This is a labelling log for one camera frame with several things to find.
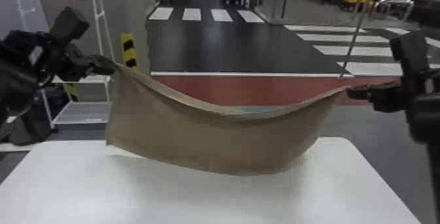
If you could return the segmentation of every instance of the yellow black striped post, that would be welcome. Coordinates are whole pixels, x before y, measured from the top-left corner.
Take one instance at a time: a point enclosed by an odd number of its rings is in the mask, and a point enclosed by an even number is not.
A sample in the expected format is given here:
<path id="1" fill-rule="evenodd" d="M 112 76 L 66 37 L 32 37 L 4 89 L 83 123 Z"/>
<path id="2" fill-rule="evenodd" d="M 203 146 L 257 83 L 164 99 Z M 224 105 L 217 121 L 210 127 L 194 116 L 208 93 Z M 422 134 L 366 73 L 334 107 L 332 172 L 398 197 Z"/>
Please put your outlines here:
<path id="1" fill-rule="evenodd" d="M 65 83 L 64 91 L 67 93 L 67 95 L 70 96 L 70 99 L 72 101 L 74 102 L 78 101 L 78 89 L 73 83 Z"/>
<path id="2" fill-rule="evenodd" d="M 137 72 L 138 65 L 136 64 L 136 52 L 134 51 L 133 35 L 129 33 L 122 33 L 120 35 L 120 39 L 122 43 L 122 59 L 124 60 L 124 65 Z"/>

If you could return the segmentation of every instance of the red floor strip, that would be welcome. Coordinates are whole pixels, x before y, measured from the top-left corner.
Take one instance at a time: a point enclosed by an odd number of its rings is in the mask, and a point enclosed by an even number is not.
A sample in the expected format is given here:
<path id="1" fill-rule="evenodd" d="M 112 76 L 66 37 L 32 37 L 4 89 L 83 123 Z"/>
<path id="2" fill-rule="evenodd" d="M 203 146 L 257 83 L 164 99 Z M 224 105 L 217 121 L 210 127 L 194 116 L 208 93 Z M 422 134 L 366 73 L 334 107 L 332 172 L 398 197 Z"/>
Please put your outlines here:
<path id="1" fill-rule="evenodd" d="M 219 105 L 284 105 L 304 100 L 340 86 L 394 81 L 397 78 L 334 77 L 188 77 L 156 76 L 157 81 L 194 98 Z M 346 105 L 367 102 L 346 100 Z"/>

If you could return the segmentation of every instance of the fabric sheet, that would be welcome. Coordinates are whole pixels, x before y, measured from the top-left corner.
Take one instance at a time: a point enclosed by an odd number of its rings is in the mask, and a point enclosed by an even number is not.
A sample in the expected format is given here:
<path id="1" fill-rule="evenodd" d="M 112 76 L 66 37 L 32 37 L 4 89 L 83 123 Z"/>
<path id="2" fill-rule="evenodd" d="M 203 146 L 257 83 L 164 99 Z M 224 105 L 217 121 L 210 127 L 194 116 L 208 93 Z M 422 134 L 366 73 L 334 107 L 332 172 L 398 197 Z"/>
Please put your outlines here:
<path id="1" fill-rule="evenodd" d="M 318 138 L 345 87 L 264 113 L 194 99 L 118 65 L 105 138 L 137 155 L 233 175 L 289 168 Z"/>

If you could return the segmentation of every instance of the white stripe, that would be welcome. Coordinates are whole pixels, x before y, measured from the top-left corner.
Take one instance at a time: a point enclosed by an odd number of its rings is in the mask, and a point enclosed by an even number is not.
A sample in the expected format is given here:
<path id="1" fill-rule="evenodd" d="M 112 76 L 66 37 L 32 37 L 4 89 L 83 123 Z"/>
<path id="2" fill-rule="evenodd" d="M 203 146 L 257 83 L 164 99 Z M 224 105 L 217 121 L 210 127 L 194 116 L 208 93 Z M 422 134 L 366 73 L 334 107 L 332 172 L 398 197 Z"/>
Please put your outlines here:
<path id="1" fill-rule="evenodd" d="M 151 72 L 151 76 L 224 76 L 224 77 L 338 77 L 339 73 L 239 73 L 239 72 Z"/>
<path id="2" fill-rule="evenodd" d="M 430 64 L 431 67 L 440 67 L 440 64 Z M 371 62 L 348 62 L 346 70 L 355 76 L 401 76 L 400 64 L 385 64 Z"/>
<path id="3" fill-rule="evenodd" d="M 437 48 L 440 48 L 440 41 L 438 41 L 438 40 L 431 39 L 431 38 L 427 37 L 427 38 L 426 38 L 426 42 L 427 42 L 429 45 L 432 45 L 432 46 L 435 46 L 435 47 L 437 47 Z"/>
<path id="4" fill-rule="evenodd" d="M 229 16 L 226 9 L 211 9 L 212 18 L 216 22 L 231 22 L 232 18 Z"/>
<path id="5" fill-rule="evenodd" d="M 0 143 L 0 152 L 30 151 L 37 143 L 27 146 L 17 146 L 11 143 Z"/>
<path id="6" fill-rule="evenodd" d="M 356 28 L 348 28 L 344 26 L 295 26 L 285 25 L 285 28 L 291 31 L 341 31 L 341 32 L 355 32 Z M 365 33 L 364 29 L 359 29 L 360 33 Z"/>
<path id="7" fill-rule="evenodd" d="M 324 34 L 297 34 L 305 41 L 331 41 L 331 42 L 351 42 L 353 35 L 324 35 Z M 356 42 L 362 43 L 387 43 L 388 40 L 379 36 L 357 36 Z"/>
<path id="8" fill-rule="evenodd" d="M 264 23 L 265 21 L 258 17 L 254 12 L 249 10 L 237 10 L 246 22 L 251 23 Z"/>
<path id="9" fill-rule="evenodd" d="M 401 28 L 385 28 L 385 29 L 388 31 L 391 31 L 392 33 L 399 34 L 399 35 L 407 34 L 409 32 L 409 31 L 407 31 L 405 29 L 401 29 Z"/>
<path id="10" fill-rule="evenodd" d="M 168 20 L 170 18 L 173 8 L 158 7 L 152 15 L 150 15 L 150 20 Z"/>
<path id="11" fill-rule="evenodd" d="M 347 46 L 323 46 L 314 45 L 317 50 L 325 55 L 345 56 L 347 55 Z M 352 56 L 387 56 L 392 57 L 393 54 L 389 47 L 353 47 Z"/>
<path id="12" fill-rule="evenodd" d="M 182 20 L 202 20 L 200 9 L 185 9 Z"/>
<path id="13" fill-rule="evenodd" d="M 15 121 L 15 119 L 17 119 L 17 117 L 8 117 L 6 123 L 12 123 L 13 121 Z"/>
<path id="14" fill-rule="evenodd" d="M 409 32 L 409 31 L 401 29 L 401 28 L 385 28 L 385 29 L 388 31 L 391 31 L 392 33 L 396 33 L 399 35 L 406 34 Z M 426 37 L 426 42 L 429 45 L 440 48 L 440 41 L 438 41 L 438 40 L 432 39 L 430 37 Z"/>

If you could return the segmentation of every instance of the white table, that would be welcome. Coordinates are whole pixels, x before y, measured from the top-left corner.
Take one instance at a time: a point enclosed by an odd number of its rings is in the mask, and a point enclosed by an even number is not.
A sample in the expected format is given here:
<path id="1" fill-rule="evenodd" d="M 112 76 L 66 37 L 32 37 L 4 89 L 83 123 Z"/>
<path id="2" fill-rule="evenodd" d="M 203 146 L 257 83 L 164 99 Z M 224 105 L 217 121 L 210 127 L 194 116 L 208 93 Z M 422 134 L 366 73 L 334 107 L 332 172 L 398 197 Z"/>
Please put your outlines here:
<path id="1" fill-rule="evenodd" d="M 419 222 L 348 140 L 320 138 L 289 171 L 249 177 L 42 143 L 0 185 L 0 223 Z"/>

